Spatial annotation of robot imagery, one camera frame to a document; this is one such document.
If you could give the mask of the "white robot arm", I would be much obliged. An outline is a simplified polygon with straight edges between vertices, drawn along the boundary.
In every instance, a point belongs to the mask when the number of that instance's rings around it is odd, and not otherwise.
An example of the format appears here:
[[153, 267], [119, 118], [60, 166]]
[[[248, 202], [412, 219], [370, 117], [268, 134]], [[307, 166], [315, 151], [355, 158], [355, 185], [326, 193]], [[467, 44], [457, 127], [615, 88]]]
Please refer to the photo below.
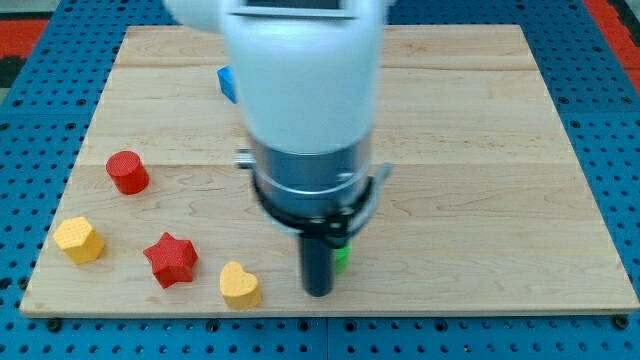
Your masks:
[[273, 222], [299, 242], [302, 283], [333, 287], [334, 253], [375, 212], [389, 164], [371, 166], [386, 1], [166, 0], [224, 42], [250, 148], [237, 154]]

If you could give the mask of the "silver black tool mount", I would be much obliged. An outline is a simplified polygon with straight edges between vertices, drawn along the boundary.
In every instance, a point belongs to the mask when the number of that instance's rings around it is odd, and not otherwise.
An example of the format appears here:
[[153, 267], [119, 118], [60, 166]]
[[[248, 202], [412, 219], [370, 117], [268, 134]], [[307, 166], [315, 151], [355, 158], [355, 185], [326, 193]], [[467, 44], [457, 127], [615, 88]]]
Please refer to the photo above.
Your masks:
[[255, 139], [236, 152], [248, 170], [263, 211], [283, 232], [316, 238], [331, 249], [345, 247], [374, 215], [391, 174], [386, 162], [370, 173], [370, 137], [337, 151], [298, 154]]

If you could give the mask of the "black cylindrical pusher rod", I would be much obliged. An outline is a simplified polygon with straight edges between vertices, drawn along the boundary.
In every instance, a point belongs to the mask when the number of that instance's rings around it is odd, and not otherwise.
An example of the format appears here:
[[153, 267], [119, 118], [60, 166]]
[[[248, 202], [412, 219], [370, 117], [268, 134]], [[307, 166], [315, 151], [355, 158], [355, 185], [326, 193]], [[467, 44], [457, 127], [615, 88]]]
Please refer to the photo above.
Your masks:
[[333, 249], [316, 237], [299, 237], [302, 285], [313, 297], [328, 295], [334, 284], [335, 260]]

